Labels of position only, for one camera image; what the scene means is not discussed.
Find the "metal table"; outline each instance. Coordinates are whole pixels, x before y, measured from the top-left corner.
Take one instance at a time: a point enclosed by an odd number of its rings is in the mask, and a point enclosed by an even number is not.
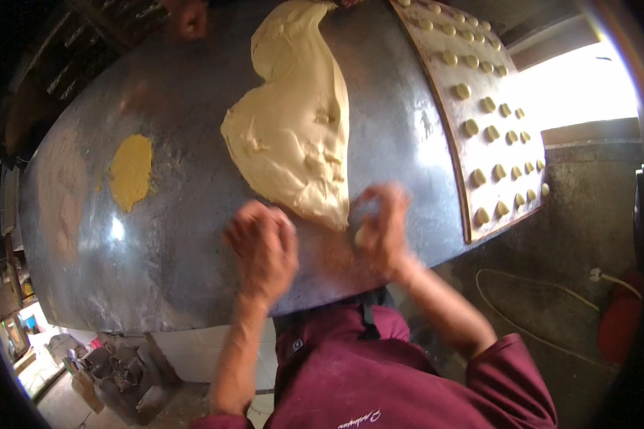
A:
[[[220,135],[226,109],[260,78],[250,36],[273,1],[210,10],[199,43],[147,40],[62,113],[23,176],[26,258],[51,323],[80,330],[171,331],[229,322],[238,276],[220,232],[255,193]],[[385,1],[329,13],[320,29],[350,99],[350,195],[396,180],[410,189],[410,245],[434,266],[468,250],[455,174],[415,49]],[[152,192],[124,213],[108,168],[120,143],[152,139]],[[272,315],[369,290],[380,281],[352,235],[295,219],[301,269]]]

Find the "bright window light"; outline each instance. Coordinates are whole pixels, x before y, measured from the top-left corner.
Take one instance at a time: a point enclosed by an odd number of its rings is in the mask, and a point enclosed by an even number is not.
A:
[[[636,116],[635,90],[609,43],[582,47],[518,75],[525,114],[540,130]]]

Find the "hand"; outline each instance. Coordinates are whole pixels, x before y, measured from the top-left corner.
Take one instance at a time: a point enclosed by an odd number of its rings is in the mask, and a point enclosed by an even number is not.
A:
[[[414,258],[405,240],[405,218],[411,197],[397,183],[379,184],[368,187],[356,204],[374,199],[379,202],[378,216],[362,218],[356,245],[376,274],[387,281],[400,281],[408,262]]]
[[[200,0],[161,0],[170,13],[172,37],[193,42],[205,37],[207,11]]]
[[[236,212],[223,239],[238,259],[241,295],[269,310],[298,271],[296,228],[280,209],[253,200]]]

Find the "person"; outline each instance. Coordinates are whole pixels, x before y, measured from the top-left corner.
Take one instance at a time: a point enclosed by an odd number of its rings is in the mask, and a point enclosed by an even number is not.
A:
[[[279,335],[275,409],[266,428],[555,428],[550,394],[518,334],[497,339],[487,319],[413,254],[404,228],[410,197],[396,183],[369,187],[358,250],[403,287],[440,339],[468,360],[463,386],[438,376],[390,307],[346,304],[309,313]],[[269,309],[298,270],[296,230],[284,212],[245,204],[224,233],[241,289],[209,393],[193,429],[252,428],[258,346]]]

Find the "forearm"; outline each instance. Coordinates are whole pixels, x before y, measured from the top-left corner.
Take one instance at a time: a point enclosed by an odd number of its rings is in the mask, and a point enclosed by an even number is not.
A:
[[[229,335],[210,388],[212,414],[243,415],[255,395],[255,368],[267,307],[239,295]]]
[[[465,358],[472,359],[497,341],[484,315],[416,257],[406,258],[397,282],[442,340]]]

